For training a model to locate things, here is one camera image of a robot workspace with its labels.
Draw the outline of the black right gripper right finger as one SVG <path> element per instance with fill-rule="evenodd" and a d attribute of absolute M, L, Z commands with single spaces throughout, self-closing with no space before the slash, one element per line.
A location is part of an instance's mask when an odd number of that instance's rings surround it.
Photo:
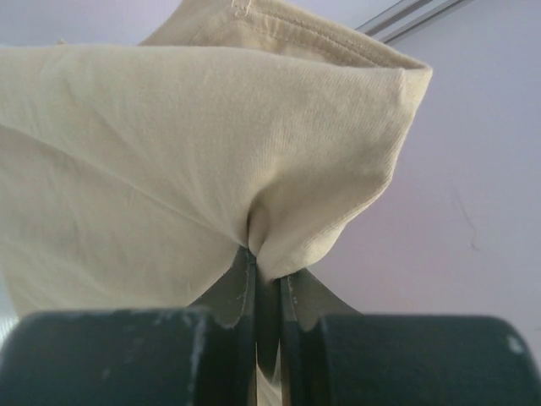
<path fill-rule="evenodd" d="M 310 272 L 280 281 L 287 405 L 537 405 L 517 330 L 478 315 L 362 314 Z"/>

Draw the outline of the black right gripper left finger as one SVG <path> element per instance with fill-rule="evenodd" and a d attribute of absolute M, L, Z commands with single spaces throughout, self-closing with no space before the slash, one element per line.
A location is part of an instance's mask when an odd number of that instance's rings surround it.
<path fill-rule="evenodd" d="M 254 405 L 254 256 L 185 308 L 38 312 L 1 349 L 4 405 Z"/>

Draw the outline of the beige t shirt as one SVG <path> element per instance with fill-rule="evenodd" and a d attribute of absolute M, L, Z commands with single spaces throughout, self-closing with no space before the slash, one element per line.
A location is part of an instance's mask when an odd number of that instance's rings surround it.
<path fill-rule="evenodd" d="M 258 405 L 280 279 L 391 183 L 432 69 L 282 1 L 184 1 L 134 46 L 1 51 L 1 272 L 38 312 L 185 308 L 255 259 Z"/>

